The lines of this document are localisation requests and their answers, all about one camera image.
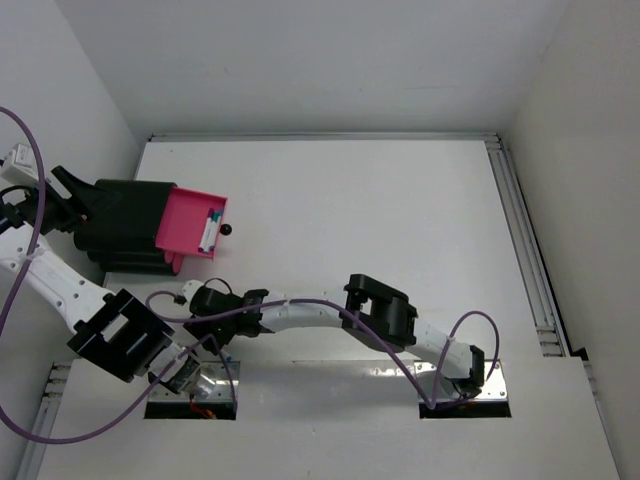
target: white wall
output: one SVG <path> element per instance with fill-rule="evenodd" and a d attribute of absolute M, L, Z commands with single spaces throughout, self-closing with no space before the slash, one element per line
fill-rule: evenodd
<path fill-rule="evenodd" d="M 508 137 L 623 478 L 640 478 L 639 134 L 640 3 L 574 1 Z"/>
<path fill-rule="evenodd" d="M 0 104 L 32 128 L 48 169 L 62 164 L 89 181 L 132 177 L 140 146 L 53 0 L 2 2 L 0 65 Z M 0 118 L 0 155 L 18 141 L 26 142 L 20 130 Z M 101 279 L 70 236 L 50 237 L 63 258 Z M 0 273 L 0 301 L 10 284 Z M 0 340 L 0 402 L 20 425 L 31 427 L 52 360 L 70 356 L 68 337 L 53 309 L 25 288 Z M 0 425 L 0 479 L 14 477 L 24 445 Z"/>
<path fill-rule="evenodd" d="M 504 128 L 569 0 L 56 0 L 130 126 Z"/>

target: white panel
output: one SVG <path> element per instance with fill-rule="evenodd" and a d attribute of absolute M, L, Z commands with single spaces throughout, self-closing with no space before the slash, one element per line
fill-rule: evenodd
<path fill-rule="evenodd" d="M 177 279 L 114 274 L 110 289 L 145 298 L 220 276 L 240 293 L 320 293 L 365 273 L 406 292 L 423 320 L 446 331 L 468 310 L 487 311 L 500 327 L 502 358 L 540 356 L 481 141 L 150 143 L 138 178 L 228 196 L 234 231 L 213 262 L 186 261 Z M 187 313 L 169 303 L 154 305 Z M 493 352 L 480 318 L 458 338 Z M 256 361 L 385 358 L 332 329 L 239 337 L 229 351 Z"/>
<path fill-rule="evenodd" d="M 57 0 L 131 125 L 504 128 L 568 0 Z"/>
<path fill-rule="evenodd" d="M 239 420 L 143 420 L 141 406 L 98 439 L 48 448 L 38 478 L 618 478 L 579 359 L 507 362 L 513 418 L 500 419 L 419 420 L 406 381 L 335 369 L 243 363 Z M 53 434 L 104 424 L 143 386 L 74 362 Z"/>

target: red wire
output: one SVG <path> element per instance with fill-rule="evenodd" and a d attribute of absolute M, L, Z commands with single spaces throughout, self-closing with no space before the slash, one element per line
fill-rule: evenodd
<path fill-rule="evenodd" d="M 205 410 L 203 408 L 198 407 L 193 401 L 193 397 L 189 398 L 189 407 L 191 407 L 192 411 L 199 413 L 204 418 L 209 418 L 209 419 L 215 418 L 215 415 L 211 410 Z"/>

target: cable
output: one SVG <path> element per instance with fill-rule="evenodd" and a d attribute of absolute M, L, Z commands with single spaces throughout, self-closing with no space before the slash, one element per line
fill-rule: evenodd
<path fill-rule="evenodd" d="M 229 364 L 227 363 L 227 360 L 224 358 L 224 355 L 222 354 L 222 350 L 218 346 L 218 341 L 216 340 L 216 337 L 212 334 L 210 335 L 211 335 L 211 342 L 213 343 L 213 346 L 215 347 L 216 352 L 218 352 L 218 356 L 220 357 L 220 361 L 222 362 L 224 371 L 227 374 L 227 379 L 229 380 L 229 388 L 231 390 L 231 400 L 233 401 L 233 413 L 235 414 L 238 412 L 238 400 L 236 397 L 236 387 L 233 385 L 233 375 L 231 375 L 231 369 L 229 368 Z"/>
<path fill-rule="evenodd" d="M 196 405 L 196 402 L 194 401 L 194 395 L 189 395 L 189 408 L 191 409 L 192 412 L 199 413 L 204 418 L 208 418 L 208 419 L 215 418 L 215 415 L 211 410 L 206 410 Z"/>
<path fill-rule="evenodd" d="M 213 282 L 214 280 L 217 280 L 218 282 L 222 283 L 225 287 L 229 289 L 229 293 L 233 295 L 233 288 L 231 288 L 231 285 L 229 285 L 229 282 L 227 282 L 224 278 L 220 278 L 220 277 L 210 278 L 209 280 L 204 282 L 204 286 L 206 287 L 207 283 Z"/>
<path fill-rule="evenodd" d="M 83 442 L 85 440 L 90 440 L 92 438 L 97 437 L 98 435 L 103 434 L 107 430 L 110 430 L 111 428 L 115 427 L 118 423 L 120 423 L 122 420 L 124 420 L 131 412 L 135 410 L 135 408 L 138 405 L 140 405 L 140 403 L 147 397 L 147 395 L 151 393 L 151 390 L 153 390 L 156 387 L 156 385 L 160 383 L 160 381 L 162 380 L 162 377 L 171 369 L 171 367 L 173 367 L 173 364 L 176 362 L 176 360 L 180 360 L 185 355 L 188 355 L 189 353 L 193 352 L 198 346 L 202 345 L 204 342 L 206 342 L 207 340 L 210 340 L 211 338 L 212 336 L 210 334 L 205 335 L 196 343 L 186 347 L 176 357 L 175 360 L 171 360 L 169 363 L 167 363 L 167 365 L 162 369 L 162 371 L 158 374 L 158 376 L 154 378 L 154 380 L 149 384 L 149 386 L 144 389 L 144 391 L 140 394 L 140 396 L 138 396 L 138 398 L 136 398 L 133 401 L 133 403 L 131 403 L 131 405 L 129 405 L 129 407 L 124 412 L 122 412 L 119 416 L 111 420 L 106 425 L 103 425 L 102 427 L 98 428 L 97 430 L 94 430 L 93 432 L 85 433 L 84 435 L 80 435 L 77 437 L 70 437 L 70 438 L 47 438 L 47 437 L 41 437 L 39 435 L 34 435 L 30 432 L 27 432 L 26 430 L 23 430 L 18 425 L 13 423 L 11 419 L 6 416 L 4 410 L 2 409 L 0 409 L 0 415 L 2 417 L 1 419 L 4 422 L 4 424 L 7 425 L 7 427 L 13 430 L 13 432 L 17 433 L 21 437 L 26 438 L 27 440 L 30 440 L 36 443 L 44 443 L 47 445 L 68 445 L 70 443 L 78 443 L 78 442 Z"/>
<path fill-rule="evenodd" d="M 489 321 L 489 323 L 491 324 L 491 326 L 493 327 L 493 331 L 496 337 L 496 348 L 495 348 L 495 354 L 493 357 L 493 361 L 491 364 L 491 368 L 489 370 L 489 373 L 487 375 L 487 378 L 489 378 L 491 376 L 491 374 L 493 373 L 493 370 L 495 369 L 495 366 L 498 362 L 498 356 L 500 353 L 500 333 L 498 332 L 498 327 L 495 324 L 495 322 L 493 321 L 493 319 L 487 315 L 484 312 L 478 311 L 478 310 L 473 310 L 471 312 L 467 312 L 465 313 L 462 317 L 460 317 L 460 319 L 455 323 L 453 329 L 451 330 L 451 334 L 449 335 L 449 338 L 447 339 L 444 348 L 442 349 L 442 354 L 440 355 L 440 360 L 438 361 L 438 365 L 436 367 L 436 372 L 435 372 L 435 376 L 434 376 L 434 388 L 433 388 L 433 398 L 429 399 L 429 397 L 427 396 L 426 392 L 422 389 L 422 387 L 420 386 L 420 384 L 418 383 L 418 381 L 416 380 L 416 378 L 411 374 L 411 372 L 409 371 L 409 369 L 407 368 L 407 366 L 402 362 L 402 360 L 400 360 L 400 358 L 393 352 L 393 350 L 391 349 L 391 347 L 389 347 L 389 345 L 387 345 L 387 343 L 382 340 L 373 330 L 371 330 L 371 328 L 369 328 L 362 320 L 360 320 L 360 318 L 358 318 L 358 316 L 354 315 L 352 312 L 350 312 L 349 310 L 347 310 L 344 307 L 341 307 L 340 305 L 330 302 L 328 300 L 322 300 L 322 299 L 317 299 L 317 298 L 293 298 L 293 299 L 284 299 L 284 300 L 274 300 L 272 302 L 265 302 L 265 303 L 260 303 L 260 304 L 256 304 L 256 305 L 247 305 L 245 307 L 241 307 L 241 308 L 236 308 L 233 310 L 229 310 L 227 312 L 223 312 L 223 313 L 218 313 L 216 315 L 208 315 L 206 317 L 196 317 L 196 318 L 173 318 L 173 317 L 165 317 L 163 315 L 160 315 L 159 313 L 155 312 L 148 300 L 151 297 L 151 295 L 149 297 L 147 297 L 147 307 L 149 307 L 149 309 L 158 316 L 158 318 L 160 318 L 161 320 L 168 322 L 168 323 L 200 323 L 200 322 L 216 322 L 216 321 L 220 321 L 220 320 L 224 320 L 228 317 L 231 317 L 233 315 L 237 315 L 239 313 L 245 313 L 245 312 L 250 312 L 250 311 L 254 311 L 254 310 L 261 310 L 263 308 L 269 308 L 269 307 L 276 307 L 276 306 L 280 306 L 283 305 L 287 302 L 289 303 L 306 303 L 306 304 L 317 304 L 317 305 L 325 305 L 327 307 L 333 308 L 334 310 L 337 310 L 338 312 L 340 312 L 344 317 L 346 317 L 347 319 L 349 319 L 351 322 L 355 323 L 358 328 L 360 328 L 360 330 L 362 330 L 363 332 L 365 332 L 367 335 L 369 335 L 378 345 L 380 345 L 380 347 L 383 349 L 383 351 L 385 351 L 389 357 L 391 358 L 391 360 L 393 360 L 393 362 L 398 366 L 398 368 L 400 368 L 400 370 L 402 371 L 402 373 L 404 373 L 404 375 L 407 377 L 407 380 L 409 380 L 409 382 L 411 383 L 411 385 L 413 386 L 413 388 L 415 388 L 415 390 L 418 392 L 418 395 L 420 395 L 420 397 L 422 398 L 422 400 L 425 402 L 425 405 L 427 406 L 427 408 L 429 408 L 430 410 L 434 410 L 436 407 L 440 408 L 440 407 L 450 407 L 453 406 L 452 404 L 456 403 L 456 404 L 462 404 L 462 403 L 467 403 L 468 401 L 471 400 L 471 398 L 465 398 L 465 399 L 459 399 L 459 400 L 454 400 L 453 402 L 447 402 L 446 404 L 443 404 L 441 406 L 437 405 L 437 390 L 438 387 L 440 386 L 440 377 L 442 376 L 442 368 L 444 366 L 444 359 L 447 356 L 447 353 L 449 351 L 449 347 L 451 346 L 451 341 L 449 339 L 453 338 L 453 336 L 455 335 L 455 333 L 458 331 L 458 329 L 460 328 L 460 325 L 462 325 L 462 323 L 469 318 L 472 315 L 480 315 L 482 317 L 484 317 L 486 320 Z"/>
<path fill-rule="evenodd" d="M 36 210 L 36 218 L 33 224 L 33 233 L 31 234 L 31 239 L 29 240 L 29 245 L 27 247 L 27 255 L 31 255 L 36 249 L 38 237 L 40 235 L 40 230 L 42 229 L 42 221 L 44 219 L 45 195 L 46 195 L 44 162 L 42 161 L 42 154 L 40 153 L 40 148 L 38 147 L 38 143 L 36 142 L 36 139 L 33 136 L 33 133 L 31 133 L 31 130 L 29 130 L 29 127 L 24 123 L 24 121 L 20 117 L 18 117 L 18 115 L 16 115 L 14 112 L 12 112 L 11 110 L 8 110 L 5 107 L 0 106 L 0 112 L 4 113 L 8 117 L 10 117 L 12 120 L 14 120 L 18 124 L 18 126 L 22 129 L 25 136 L 27 137 L 27 140 L 29 141 L 29 145 L 33 150 L 33 154 L 36 160 L 36 167 L 38 172 L 38 207 Z M 2 331 L 4 330 L 4 327 L 7 323 L 7 318 L 9 317 L 9 312 L 11 311 L 13 302 L 16 299 L 18 291 L 20 290 L 20 286 L 22 285 L 22 282 L 24 281 L 24 278 L 26 277 L 27 272 L 29 271 L 30 264 L 31 264 L 31 260 L 29 259 L 25 260 L 25 262 L 22 264 L 22 267 L 20 268 L 20 271 L 18 272 L 18 275 L 16 276 L 16 279 L 14 280 L 13 285 L 9 290 L 9 294 L 7 295 L 7 299 L 4 302 L 2 311 L 0 311 L 0 335 L 2 335 Z M 209 337 L 207 335 L 201 338 L 198 342 L 194 343 L 193 345 L 183 350 L 180 353 L 180 355 L 178 355 L 177 358 L 180 359 L 183 356 L 189 354 L 190 352 L 195 350 L 196 347 L 201 345 L 203 342 L 206 342 L 207 340 L 209 340 L 209 338 L 212 338 L 212 336 Z M 82 442 L 84 440 L 89 440 L 91 438 L 95 438 L 98 435 L 106 432 L 110 428 L 113 428 L 118 423 L 120 423 L 125 417 L 127 417 L 127 415 L 129 415 L 145 399 L 145 397 L 149 395 L 151 390 L 153 390 L 153 388 L 160 383 L 160 381 L 162 380 L 162 377 L 169 371 L 169 369 L 173 366 L 174 363 L 175 363 L 175 360 L 172 360 L 171 362 L 169 362 L 162 369 L 159 375 L 153 380 L 153 382 L 151 382 L 151 384 L 142 392 L 142 394 L 136 400 L 134 400 L 134 402 L 129 406 L 129 408 L 127 408 L 124 412 L 122 412 L 120 416 L 118 416 L 108 424 L 104 425 L 103 427 L 93 432 L 87 433 L 85 435 L 80 435 L 78 437 L 71 437 L 71 438 L 47 438 L 47 437 L 34 435 L 31 432 L 24 430 L 19 425 L 17 425 L 13 420 L 11 420 L 11 418 L 9 418 L 9 416 L 7 415 L 7 413 L 5 412 L 4 408 L 2 408 L 1 405 L 0 405 L 0 420 L 11 431 L 32 442 L 44 443 L 47 445 L 65 445 L 70 443 Z"/>
<path fill-rule="evenodd" d="M 0 202 L 4 203 L 4 196 L 7 193 L 15 192 L 16 190 L 24 190 L 26 192 L 30 192 L 32 187 L 27 187 L 26 185 L 12 185 L 11 187 L 7 187 L 3 190 L 0 190 Z"/>
<path fill-rule="evenodd" d="M 149 310 L 153 311 L 153 309 L 151 308 L 151 300 L 153 300 L 156 297 L 160 297 L 162 295 L 167 295 L 173 298 L 174 300 L 178 298 L 178 295 L 176 295 L 173 292 L 170 292 L 169 290 L 158 290 L 157 292 L 153 292 L 152 294 L 150 294 L 145 300 L 144 304 L 147 306 Z"/>

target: pink box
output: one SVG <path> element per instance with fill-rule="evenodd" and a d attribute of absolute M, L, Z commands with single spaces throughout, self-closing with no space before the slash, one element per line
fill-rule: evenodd
<path fill-rule="evenodd" d="M 216 232 L 215 244 L 217 244 L 226 205 L 226 197 L 186 188 L 173 188 L 158 228 L 156 247 L 165 251 L 165 261 L 173 264 L 175 273 L 180 271 L 185 255 L 213 259 L 215 248 L 205 253 L 199 251 L 198 246 L 206 227 L 209 211 L 212 209 L 216 212 L 222 210 Z"/>

